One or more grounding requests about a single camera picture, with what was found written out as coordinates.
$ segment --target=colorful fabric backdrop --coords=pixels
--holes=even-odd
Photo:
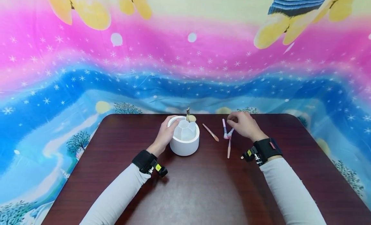
[[[370,208],[370,1],[0,0],[0,225],[41,224],[105,116],[188,106],[298,117]]]

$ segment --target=hand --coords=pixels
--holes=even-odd
[[[179,120],[175,120],[170,125],[170,127],[167,127],[167,124],[169,123],[170,119],[175,116],[176,115],[168,116],[166,117],[166,120],[162,122],[155,141],[153,142],[153,144],[151,144],[151,146],[147,148],[147,151],[149,153],[154,154],[156,157],[158,157],[160,154],[164,152],[166,145],[170,142],[170,140],[174,136],[174,130],[176,126],[179,124]]]
[[[247,112],[234,111],[228,115],[227,123],[240,135],[251,139],[252,142],[269,138],[257,125],[256,121]]]

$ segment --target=brush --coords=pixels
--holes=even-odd
[[[227,136],[228,136],[229,138],[232,137],[232,133],[233,133],[233,131],[234,131],[234,128],[232,128],[232,129],[230,130],[230,132],[228,132]]]
[[[225,127],[225,120],[222,119],[222,121],[223,121],[223,128],[224,128],[224,136],[223,136],[223,138],[224,138],[225,140],[227,140],[227,139],[229,139],[229,138],[228,138],[228,134],[227,134],[227,128]]]
[[[229,159],[229,155],[231,154],[231,139],[229,138],[229,143],[228,143],[228,153],[227,153],[227,158]]]
[[[187,110],[186,110],[186,116],[185,116],[185,119],[186,119],[188,122],[196,122],[196,117],[195,117],[194,115],[191,115],[190,110],[189,110],[189,107],[188,107]]]
[[[210,135],[217,141],[217,142],[219,142],[219,138],[210,130],[210,129],[208,129],[208,127],[205,125],[205,124],[202,124],[205,128],[206,128],[206,130],[210,133]]]

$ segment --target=table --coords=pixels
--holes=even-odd
[[[226,115],[196,117],[200,127],[197,152],[179,157],[167,148],[158,160],[168,168],[166,178],[154,174],[116,224],[285,224],[257,164],[240,160],[252,143],[235,132],[227,159],[228,142],[222,137],[222,118]],[[276,139],[328,225],[371,221],[371,212],[296,117],[253,117],[268,136]],[[79,224],[100,193],[154,141],[165,118],[153,114],[105,117],[42,224]],[[215,142],[202,123],[220,142]]]

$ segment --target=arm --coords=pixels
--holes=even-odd
[[[260,167],[288,225],[326,225],[302,181],[282,156],[273,156]]]
[[[240,135],[254,143],[269,138],[247,112],[232,112],[227,122]],[[274,155],[260,167],[288,225],[325,225],[316,203],[302,181],[282,158]]]
[[[98,197],[80,225],[114,225],[149,178],[130,164]]]
[[[155,141],[147,148],[147,151],[156,157],[164,152],[166,145],[173,138],[179,121],[175,120],[169,127],[167,124],[174,116],[166,118]],[[114,225],[149,178],[151,175],[140,172],[135,164],[130,164],[98,197],[80,225]]]

